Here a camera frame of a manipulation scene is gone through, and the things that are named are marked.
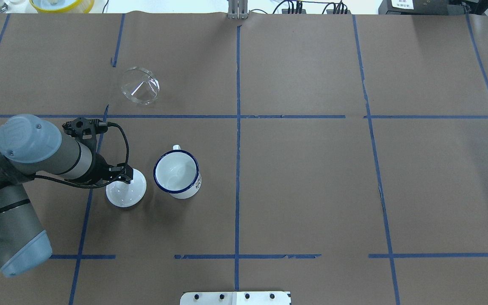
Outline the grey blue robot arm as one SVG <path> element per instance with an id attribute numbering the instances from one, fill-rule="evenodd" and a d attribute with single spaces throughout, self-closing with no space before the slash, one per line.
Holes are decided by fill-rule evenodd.
<path id="1" fill-rule="evenodd" d="M 117 123 L 76 118 L 56 127 L 32 114 L 10 117 L 0 126 L 0 272 L 12 278 L 46 262 L 53 254 L 48 233 L 25 190 L 43 179 L 77 189 L 100 189 L 112 182 L 130 183 L 125 160 L 110 165 L 97 152 L 97 136 Z"/>

